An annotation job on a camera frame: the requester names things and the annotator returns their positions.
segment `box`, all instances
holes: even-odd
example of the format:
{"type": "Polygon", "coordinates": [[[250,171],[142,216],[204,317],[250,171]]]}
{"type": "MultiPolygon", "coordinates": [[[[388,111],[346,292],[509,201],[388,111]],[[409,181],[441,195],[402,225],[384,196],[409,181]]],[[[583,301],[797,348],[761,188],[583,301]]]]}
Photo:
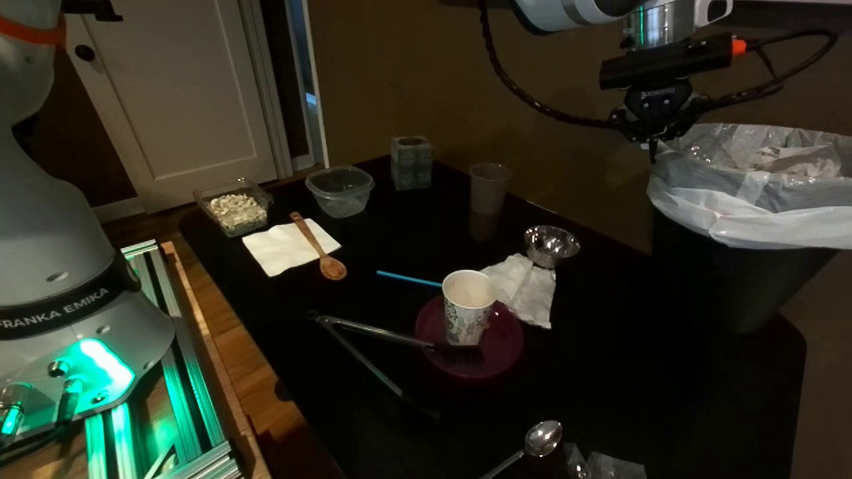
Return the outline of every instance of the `box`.
{"type": "Polygon", "coordinates": [[[195,201],[214,224],[218,224],[227,237],[243,237],[268,225],[271,195],[267,195],[250,177],[195,191],[195,201]]]}

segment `small bowl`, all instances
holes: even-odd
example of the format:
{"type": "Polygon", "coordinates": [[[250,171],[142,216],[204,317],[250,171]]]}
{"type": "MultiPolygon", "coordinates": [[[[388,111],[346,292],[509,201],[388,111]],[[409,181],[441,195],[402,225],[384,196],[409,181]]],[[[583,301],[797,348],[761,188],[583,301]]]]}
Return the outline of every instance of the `small bowl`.
{"type": "Polygon", "coordinates": [[[191,196],[227,237],[240,237],[268,224],[271,195],[250,177],[200,188],[191,196]]]}
{"type": "Polygon", "coordinates": [[[331,217],[363,212],[375,187],[371,173],[352,165],[318,171],[304,183],[315,195],[319,211],[326,211],[331,217]]]}
{"type": "Polygon", "coordinates": [[[537,224],[525,231],[528,259],[543,268],[557,268],[564,259],[581,252],[581,241],[563,225],[537,224]]]}

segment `trash bin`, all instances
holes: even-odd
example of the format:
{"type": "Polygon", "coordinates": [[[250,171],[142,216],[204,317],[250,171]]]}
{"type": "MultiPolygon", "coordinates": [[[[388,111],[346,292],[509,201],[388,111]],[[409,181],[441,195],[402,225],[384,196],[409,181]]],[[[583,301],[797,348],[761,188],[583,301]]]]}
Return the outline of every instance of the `trash bin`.
{"type": "Polygon", "coordinates": [[[664,309],[716,333],[756,333],[852,245],[852,139],[700,123],[660,147],[650,177],[664,309]]]}

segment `white napkin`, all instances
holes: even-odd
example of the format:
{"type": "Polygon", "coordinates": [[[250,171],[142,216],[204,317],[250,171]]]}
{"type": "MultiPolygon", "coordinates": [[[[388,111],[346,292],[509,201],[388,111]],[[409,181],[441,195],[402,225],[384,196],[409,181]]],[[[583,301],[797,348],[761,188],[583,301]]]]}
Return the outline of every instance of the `white napkin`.
{"type": "Polygon", "coordinates": [[[492,279],[499,301],[505,303],[517,318],[552,330],[557,272],[541,268],[520,252],[483,272],[492,279]]]}
{"type": "MultiPolygon", "coordinates": [[[[342,248],[342,241],[334,239],[318,221],[307,217],[307,225],[315,231],[326,252],[334,252],[342,248]]],[[[276,276],[287,268],[296,268],[319,259],[312,241],[302,237],[296,224],[276,224],[267,231],[248,233],[243,237],[243,245],[262,264],[267,276],[276,276]]]]}

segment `blue straw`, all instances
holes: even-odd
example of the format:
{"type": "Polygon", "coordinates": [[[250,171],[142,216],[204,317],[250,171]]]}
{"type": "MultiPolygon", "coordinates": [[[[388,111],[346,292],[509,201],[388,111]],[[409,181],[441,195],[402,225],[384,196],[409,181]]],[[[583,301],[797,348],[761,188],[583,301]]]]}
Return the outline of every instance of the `blue straw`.
{"type": "Polygon", "coordinates": [[[375,268],[379,276],[388,276],[388,279],[399,279],[399,281],[413,281],[413,285],[427,285],[427,288],[441,288],[439,281],[431,279],[421,279],[421,276],[408,276],[408,275],[395,275],[395,272],[384,272],[375,268]]]}

